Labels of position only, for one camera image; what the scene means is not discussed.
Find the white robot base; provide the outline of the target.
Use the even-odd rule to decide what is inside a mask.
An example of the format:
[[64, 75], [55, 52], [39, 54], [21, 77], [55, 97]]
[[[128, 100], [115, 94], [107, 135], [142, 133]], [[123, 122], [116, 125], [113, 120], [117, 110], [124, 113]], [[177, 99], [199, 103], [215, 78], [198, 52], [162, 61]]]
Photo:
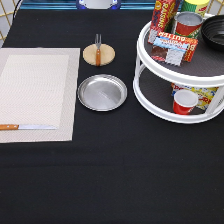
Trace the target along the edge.
[[78, 9], [119, 9], [121, 0], [76, 0]]

